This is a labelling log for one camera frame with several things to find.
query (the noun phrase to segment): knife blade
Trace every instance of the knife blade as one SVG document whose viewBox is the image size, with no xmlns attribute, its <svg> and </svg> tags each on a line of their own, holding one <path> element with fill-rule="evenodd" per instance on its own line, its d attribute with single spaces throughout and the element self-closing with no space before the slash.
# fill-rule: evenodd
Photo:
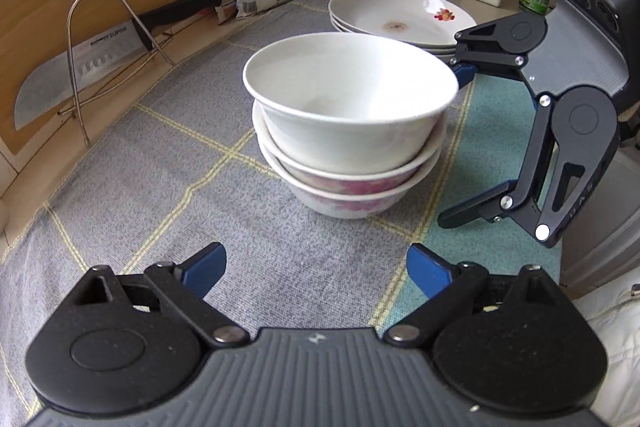
<svg viewBox="0 0 640 427">
<path fill-rule="evenodd" d="M 222 0 L 178 0 L 139 15 L 151 32 L 188 19 Z M 114 26 L 73 46 L 78 91 L 130 64 L 153 49 L 152 41 L 134 19 Z M 35 120 L 73 95 L 66 52 L 39 65 L 20 86 L 14 105 L 16 130 Z"/>
</svg>

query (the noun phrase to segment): metal wire stand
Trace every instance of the metal wire stand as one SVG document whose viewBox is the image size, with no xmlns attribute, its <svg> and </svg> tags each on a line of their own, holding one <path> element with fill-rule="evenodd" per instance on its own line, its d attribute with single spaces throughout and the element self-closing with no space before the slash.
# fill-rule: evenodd
<svg viewBox="0 0 640 427">
<path fill-rule="evenodd" d="M 122 84 L 124 84 L 124 82 L 129 80 L 134 74 L 138 73 L 138 71 L 140 71 L 154 56 L 156 56 L 156 54 L 161 54 L 162 58 L 164 58 L 164 60 L 166 60 L 167 63 L 169 65 L 171 65 L 171 67 L 174 67 L 175 64 L 165 54 L 164 50 L 162 49 L 162 46 L 160 44 L 158 44 L 158 42 L 156 41 L 155 38 L 153 38 L 153 36 L 149 32 L 149 30 L 146 28 L 146 26 L 143 25 L 142 21 L 136 15 L 136 13 L 132 10 L 132 8 L 129 5 L 129 3 L 127 3 L 126 0 L 120 0 L 124 4 L 125 8 L 127 10 L 129 10 L 129 13 L 131 14 L 131 17 L 138 23 L 138 25 L 146 33 L 146 36 L 151 40 L 151 42 L 152 42 L 152 44 L 153 44 L 153 46 L 154 46 L 154 48 L 156 50 L 154 52 L 152 52 L 146 58 L 145 62 L 143 62 L 139 67 L 137 67 L 135 71 L 133 71 L 131 74 L 127 75 L 126 78 L 124 78 L 123 80 L 119 81 L 115 86 L 111 86 L 109 89 L 107 89 L 107 90 L 105 90 L 103 92 L 99 92 L 98 94 L 88 98 L 87 100 L 84 100 L 84 101 L 80 102 L 80 98 L 78 96 L 78 84 L 76 83 L 76 67 L 75 67 L 75 64 L 74 64 L 74 57 L 73 57 L 73 45 L 71 43 L 71 20 L 73 18 L 74 11 L 76 10 L 76 7 L 80 3 L 80 1 L 81 0 L 75 0 L 74 1 L 74 3 L 71 5 L 71 8 L 69 9 L 68 15 L 66 16 L 66 60 L 67 60 L 68 65 L 69 65 L 69 77 L 71 79 L 71 89 L 72 89 L 73 94 L 74 94 L 74 107 L 59 111 L 58 114 L 60 116 L 63 116 L 65 114 L 68 114 L 69 112 L 72 112 L 72 113 L 78 115 L 78 121 L 80 123 L 80 129 L 82 130 L 82 137 L 84 138 L 84 145 L 85 145 L 85 147 L 89 148 L 89 147 L 91 147 L 91 140 L 89 140 L 89 135 L 86 132 L 86 127 L 84 126 L 84 120 L 82 119 L 82 106 L 83 105 L 86 105 L 89 102 L 93 102 L 94 100 L 104 96 L 105 94 L 111 92 L 112 90 L 114 90 L 117 87 L 119 87 Z"/>
</svg>

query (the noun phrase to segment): bowl with pink pattern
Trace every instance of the bowl with pink pattern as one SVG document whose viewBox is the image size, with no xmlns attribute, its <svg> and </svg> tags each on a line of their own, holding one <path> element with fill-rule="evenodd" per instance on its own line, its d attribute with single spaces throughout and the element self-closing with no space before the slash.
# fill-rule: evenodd
<svg viewBox="0 0 640 427">
<path fill-rule="evenodd" d="M 431 172 L 440 157 L 440 149 L 442 148 L 442 146 L 438 147 L 414 175 L 402 185 L 378 194 L 350 195 L 326 192 L 303 184 L 303 182 L 289 174 L 276 156 L 266 149 L 264 143 L 260 141 L 260 135 L 258 135 L 258 145 L 267 163 L 284 180 L 293 195 L 301 203 L 320 214 L 339 219 L 362 219 L 379 214 L 393 204 L 398 203 L 410 188 L 425 179 L 427 174 Z"/>
<path fill-rule="evenodd" d="M 443 113 L 433 127 L 427 141 L 418 152 L 417 156 L 409 163 L 393 169 L 392 171 L 380 172 L 379 174 L 335 174 L 324 172 L 302 165 L 289 158 L 274 142 L 269 134 L 264 114 L 260 102 L 255 100 L 253 110 L 253 120 L 255 132 L 262 147 L 267 149 L 271 155 L 275 156 L 291 176 L 309 187 L 332 192 L 335 194 L 348 194 L 352 196 L 363 196 L 366 194 L 377 194 L 386 192 L 392 188 L 402 185 L 410 179 L 433 154 L 442 146 L 446 130 L 447 115 Z"/>
</svg>

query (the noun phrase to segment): teal fabric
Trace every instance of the teal fabric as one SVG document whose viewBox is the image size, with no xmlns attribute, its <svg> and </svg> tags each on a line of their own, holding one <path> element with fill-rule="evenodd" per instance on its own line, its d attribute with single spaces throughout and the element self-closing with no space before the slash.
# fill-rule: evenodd
<svg viewBox="0 0 640 427">
<path fill-rule="evenodd" d="M 520 82 L 478 75 L 470 107 L 436 215 L 450 206 L 518 177 L 529 141 L 534 106 Z M 516 274 L 524 264 L 540 264 L 559 279 L 560 243 L 539 245 L 511 219 L 488 223 L 478 219 L 458 229 L 431 223 L 422 242 L 450 263 L 478 261 L 492 273 Z M 382 330 L 426 301 L 409 277 L 383 322 Z"/>
</svg>

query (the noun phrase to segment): barcode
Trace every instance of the barcode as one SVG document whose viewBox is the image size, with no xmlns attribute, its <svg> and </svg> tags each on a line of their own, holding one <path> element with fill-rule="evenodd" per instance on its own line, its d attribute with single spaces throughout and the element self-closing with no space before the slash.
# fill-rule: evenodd
<svg viewBox="0 0 640 427">
<path fill-rule="evenodd" d="M 242 11 L 244 13 L 254 13 L 258 11 L 258 3 L 256 1 L 243 2 Z"/>
</svg>

